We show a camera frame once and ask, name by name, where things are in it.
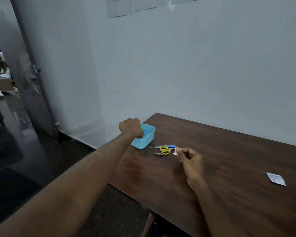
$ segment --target dark floor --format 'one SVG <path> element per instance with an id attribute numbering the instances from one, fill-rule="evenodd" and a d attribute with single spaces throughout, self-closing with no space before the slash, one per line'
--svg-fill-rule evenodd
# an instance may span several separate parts
<path id="1" fill-rule="evenodd" d="M 59 142 L 35 131 L 15 92 L 0 98 L 0 111 L 5 124 L 0 125 L 1 222 L 91 149 L 75 140 Z M 15 186 L 23 188 L 21 194 Z M 107 186 L 77 236 L 140 236 L 148 213 L 139 203 Z"/>

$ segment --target forearm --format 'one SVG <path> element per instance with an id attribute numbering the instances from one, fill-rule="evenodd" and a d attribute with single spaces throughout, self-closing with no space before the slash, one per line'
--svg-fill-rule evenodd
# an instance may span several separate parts
<path id="1" fill-rule="evenodd" d="M 0 225 L 0 236 L 71 236 L 135 136 L 120 134 L 73 165 Z"/>
<path id="2" fill-rule="evenodd" d="M 247 236 L 241 229 L 231 223 L 222 205 L 215 201 L 204 179 L 200 179 L 194 184 L 194 190 L 212 237 Z"/>

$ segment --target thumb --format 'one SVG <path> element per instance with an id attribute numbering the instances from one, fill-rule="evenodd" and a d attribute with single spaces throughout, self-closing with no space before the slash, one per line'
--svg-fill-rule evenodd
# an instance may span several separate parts
<path id="1" fill-rule="evenodd" d="M 188 161 L 188 159 L 186 158 L 185 154 L 183 153 L 183 151 L 181 149 L 176 148 L 175 151 L 178 154 L 179 158 L 182 160 L 182 163 Z"/>

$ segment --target hand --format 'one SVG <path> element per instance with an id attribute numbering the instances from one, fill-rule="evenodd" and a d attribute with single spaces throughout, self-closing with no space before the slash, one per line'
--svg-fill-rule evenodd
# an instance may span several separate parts
<path id="1" fill-rule="evenodd" d="M 194 190 L 195 184 L 204 180 L 203 155 L 190 148 L 175 150 L 182 161 L 187 183 Z"/>
<path id="2" fill-rule="evenodd" d="M 135 138 L 142 138 L 144 136 L 144 132 L 141 128 L 140 121 L 137 118 L 128 118 L 127 120 L 120 123 L 119 128 L 122 133 L 132 133 L 135 136 Z"/>

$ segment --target human arm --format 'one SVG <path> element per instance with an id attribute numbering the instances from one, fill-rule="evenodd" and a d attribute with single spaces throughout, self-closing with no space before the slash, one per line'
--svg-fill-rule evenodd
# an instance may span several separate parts
<path id="1" fill-rule="evenodd" d="M 198 198 L 212 237 L 248 236 L 231 223 L 222 205 L 212 195 L 203 176 L 203 156 L 190 148 L 176 149 L 176 151 L 182 161 L 187 182 Z"/>
<path id="2" fill-rule="evenodd" d="M 143 136 L 138 119 L 129 118 L 119 127 L 118 137 L 77 162 L 0 224 L 0 237 L 73 236 L 130 143 Z"/>

